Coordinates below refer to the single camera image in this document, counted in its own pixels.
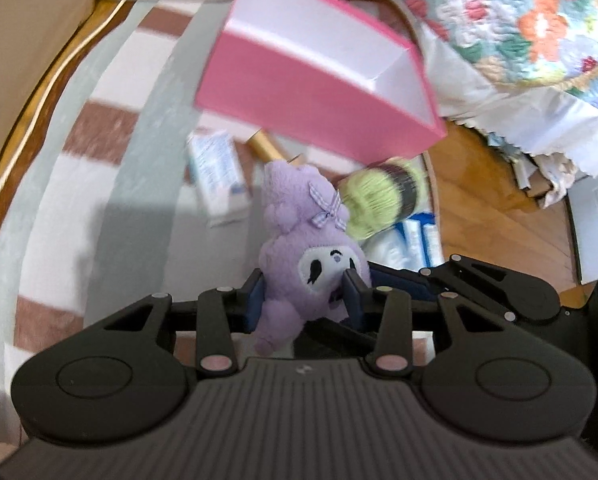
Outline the green yarn ball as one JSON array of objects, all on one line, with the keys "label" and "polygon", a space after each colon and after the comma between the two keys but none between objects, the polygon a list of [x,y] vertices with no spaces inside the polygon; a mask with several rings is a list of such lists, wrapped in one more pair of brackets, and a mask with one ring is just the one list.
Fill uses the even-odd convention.
[{"label": "green yarn ball", "polygon": [[358,242],[421,212],[429,199],[426,172],[402,157],[357,170],[337,188],[350,214],[347,233]]}]

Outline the penguin pattern rug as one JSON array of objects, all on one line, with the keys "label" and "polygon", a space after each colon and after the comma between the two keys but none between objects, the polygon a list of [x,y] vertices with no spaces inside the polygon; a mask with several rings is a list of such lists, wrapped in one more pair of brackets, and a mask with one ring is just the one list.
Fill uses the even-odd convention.
[{"label": "penguin pattern rug", "polygon": [[256,266],[261,210],[210,226],[189,177],[197,128],[233,136],[251,188],[252,125],[196,110],[224,2],[144,1],[84,58],[0,227],[0,441],[24,433],[10,400],[34,353],[153,292],[193,299]]}]

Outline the pink cardboard box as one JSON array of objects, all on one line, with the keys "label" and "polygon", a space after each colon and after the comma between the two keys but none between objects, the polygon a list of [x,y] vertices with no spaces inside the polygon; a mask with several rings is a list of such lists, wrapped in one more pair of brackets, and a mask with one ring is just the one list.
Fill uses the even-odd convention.
[{"label": "pink cardboard box", "polygon": [[445,135],[418,46],[342,0],[234,0],[195,103],[365,165]]}]

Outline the blue wet wipes pack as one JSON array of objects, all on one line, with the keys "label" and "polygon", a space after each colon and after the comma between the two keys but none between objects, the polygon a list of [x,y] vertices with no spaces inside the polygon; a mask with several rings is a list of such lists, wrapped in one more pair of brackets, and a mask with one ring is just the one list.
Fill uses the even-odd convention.
[{"label": "blue wet wipes pack", "polygon": [[377,233],[362,244],[369,261],[397,270],[418,272],[445,263],[436,217],[420,212]]}]

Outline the small white blue box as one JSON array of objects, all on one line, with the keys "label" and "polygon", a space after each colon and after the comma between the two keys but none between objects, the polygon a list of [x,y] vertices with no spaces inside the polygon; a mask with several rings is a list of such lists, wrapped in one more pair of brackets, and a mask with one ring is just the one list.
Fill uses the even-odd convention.
[{"label": "small white blue box", "polygon": [[209,226],[241,221],[250,192],[233,136],[225,130],[195,129],[186,140],[189,171]]}]

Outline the papers under bed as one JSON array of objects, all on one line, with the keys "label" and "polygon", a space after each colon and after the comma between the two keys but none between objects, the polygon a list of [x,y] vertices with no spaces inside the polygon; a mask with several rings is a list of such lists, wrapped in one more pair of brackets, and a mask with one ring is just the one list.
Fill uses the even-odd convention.
[{"label": "papers under bed", "polygon": [[485,139],[511,165],[520,191],[542,209],[560,202],[577,180],[578,167],[561,153],[532,156],[493,132]]}]

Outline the foundation bottle gold cap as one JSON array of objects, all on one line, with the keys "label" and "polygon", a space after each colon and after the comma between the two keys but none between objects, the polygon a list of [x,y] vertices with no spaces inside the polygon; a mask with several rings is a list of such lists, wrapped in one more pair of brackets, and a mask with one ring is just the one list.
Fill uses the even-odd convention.
[{"label": "foundation bottle gold cap", "polygon": [[288,155],[284,149],[272,138],[267,130],[259,129],[246,142],[250,151],[261,162],[267,164],[268,162],[275,162],[275,160],[285,160],[290,165],[301,166],[305,163],[305,156],[302,154],[296,156]]}]

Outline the purple plush toy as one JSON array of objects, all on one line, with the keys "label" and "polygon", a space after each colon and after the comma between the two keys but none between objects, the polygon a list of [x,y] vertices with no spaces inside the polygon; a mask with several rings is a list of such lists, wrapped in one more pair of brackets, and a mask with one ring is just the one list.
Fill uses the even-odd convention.
[{"label": "purple plush toy", "polygon": [[348,208],[315,167],[285,160],[266,164],[262,205],[269,239],[259,255],[265,295],[253,337],[256,352],[271,356],[308,322],[343,320],[342,275],[354,270],[369,285],[371,272],[346,232]]}]

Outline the floral quilt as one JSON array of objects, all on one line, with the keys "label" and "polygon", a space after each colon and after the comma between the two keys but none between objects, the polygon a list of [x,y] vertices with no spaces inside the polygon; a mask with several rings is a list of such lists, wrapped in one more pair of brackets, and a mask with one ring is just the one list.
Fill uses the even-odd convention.
[{"label": "floral quilt", "polygon": [[598,0],[402,0],[495,84],[554,84],[598,108]]}]

